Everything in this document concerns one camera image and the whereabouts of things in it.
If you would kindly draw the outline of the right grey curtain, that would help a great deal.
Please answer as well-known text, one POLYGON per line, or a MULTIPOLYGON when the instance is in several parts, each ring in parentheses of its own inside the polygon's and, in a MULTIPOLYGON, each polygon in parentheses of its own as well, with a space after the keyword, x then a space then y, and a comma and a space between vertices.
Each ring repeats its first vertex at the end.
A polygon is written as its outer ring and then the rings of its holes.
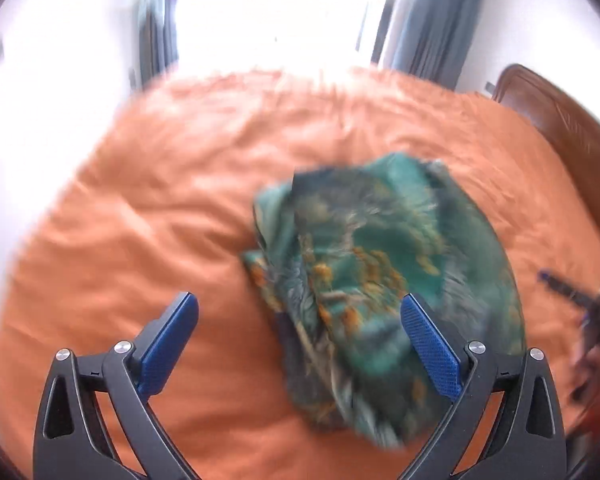
POLYGON ((453 90, 482 0, 386 0, 370 60, 453 90))

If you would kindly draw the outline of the left grey curtain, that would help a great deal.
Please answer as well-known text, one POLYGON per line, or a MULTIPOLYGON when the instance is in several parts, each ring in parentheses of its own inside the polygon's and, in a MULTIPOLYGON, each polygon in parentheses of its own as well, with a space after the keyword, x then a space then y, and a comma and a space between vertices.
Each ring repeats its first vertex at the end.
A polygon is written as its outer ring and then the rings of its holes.
POLYGON ((135 89, 145 89, 178 62, 178 0, 134 0, 132 23, 135 89))

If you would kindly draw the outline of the brown wooden headboard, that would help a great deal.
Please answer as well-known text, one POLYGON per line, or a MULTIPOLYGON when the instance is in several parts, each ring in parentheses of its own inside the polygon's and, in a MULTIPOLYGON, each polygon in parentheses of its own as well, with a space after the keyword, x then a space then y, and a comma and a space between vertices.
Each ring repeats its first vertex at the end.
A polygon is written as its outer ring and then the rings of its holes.
POLYGON ((600 123, 567 93, 520 64, 503 70, 493 99, 544 136, 600 229, 600 123))

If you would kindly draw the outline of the grey curtain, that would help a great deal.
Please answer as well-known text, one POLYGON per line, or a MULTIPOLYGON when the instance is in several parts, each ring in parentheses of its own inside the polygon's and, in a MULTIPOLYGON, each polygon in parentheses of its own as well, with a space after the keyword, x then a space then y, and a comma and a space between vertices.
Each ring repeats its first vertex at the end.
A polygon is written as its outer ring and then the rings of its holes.
POLYGON ((178 62, 178 0, 134 0, 132 23, 135 89, 145 89, 178 62))
POLYGON ((370 60, 453 90, 482 0, 386 0, 370 60))

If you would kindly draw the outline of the orange duvet on bed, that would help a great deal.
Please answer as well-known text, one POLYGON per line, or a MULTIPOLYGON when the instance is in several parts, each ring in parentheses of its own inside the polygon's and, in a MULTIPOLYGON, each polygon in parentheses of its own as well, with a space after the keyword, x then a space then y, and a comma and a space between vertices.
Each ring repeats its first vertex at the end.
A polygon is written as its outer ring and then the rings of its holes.
POLYGON ((389 153, 439 159, 498 233, 530 344, 571 388, 577 312, 544 288, 551 268, 600 284, 600 232, 566 167, 523 117, 478 94, 379 70, 253 72, 164 80, 132 99, 12 270, 0 321, 0 441, 32 470, 52 359, 136 335, 182 290, 200 321, 156 397, 206 479, 393 479, 414 450, 321 434, 292 407, 280 348, 240 262, 252 201, 294 170, 389 153))

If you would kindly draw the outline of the green patterned brocade jacket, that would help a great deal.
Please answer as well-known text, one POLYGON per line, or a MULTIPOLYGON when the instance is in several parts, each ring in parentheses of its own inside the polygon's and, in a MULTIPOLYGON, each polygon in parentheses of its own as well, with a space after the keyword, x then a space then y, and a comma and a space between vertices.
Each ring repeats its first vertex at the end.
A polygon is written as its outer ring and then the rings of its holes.
POLYGON ((494 229, 442 164, 391 154, 299 172, 253 202, 242 256, 273 312, 286 387, 309 422, 402 448, 448 402, 400 323, 407 294, 470 340, 526 348, 513 271, 494 229))

